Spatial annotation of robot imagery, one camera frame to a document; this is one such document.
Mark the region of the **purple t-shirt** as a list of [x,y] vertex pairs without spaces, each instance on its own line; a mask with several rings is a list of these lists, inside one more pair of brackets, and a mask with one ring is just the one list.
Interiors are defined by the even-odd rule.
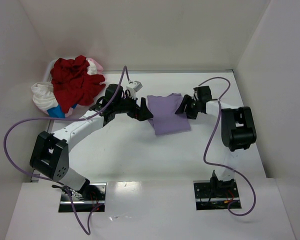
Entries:
[[170,135],[191,130],[190,123],[184,113],[175,114],[181,105],[181,93],[171,93],[168,96],[147,96],[148,109],[153,115],[149,119],[156,136]]

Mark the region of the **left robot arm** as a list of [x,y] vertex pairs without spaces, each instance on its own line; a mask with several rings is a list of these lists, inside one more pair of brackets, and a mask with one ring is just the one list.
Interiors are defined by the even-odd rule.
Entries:
[[136,93],[142,87],[138,81],[129,83],[126,88],[110,84],[104,96],[79,121],[53,133],[41,132],[34,145],[30,166],[50,180],[87,198],[94,188],[86,177],[70,168],[69,153],[87,136],[106,126],[117,114],[127,114],[140,122],[153,118],[144,97],[140,99],[140,104],[137,103]]

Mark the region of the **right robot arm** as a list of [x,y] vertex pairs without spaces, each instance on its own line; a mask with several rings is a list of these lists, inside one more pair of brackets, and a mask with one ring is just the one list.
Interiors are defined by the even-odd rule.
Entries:
[[[213,99],[209,86],[198,86],[193,91],[193,96],[186,94],[183,97],[175,114],[185,114],[191,120],[195,120],[198,113],[217,118],[203,153],[203,162],[218,167],[218,170],[220,170],[218,173],[213,171],[210,178],[210,192],[215,197],[230,192],[234,187],[235,174],[239,173],[236,170],[237,160],[241,152],[249,149],[256,142],[257,132],[250,107],[230,106],[222,103],[220,97]],[[227,148],[223,163],[214,163],[207,160],[208,150],[218,126],[221,126],[221,141]]]

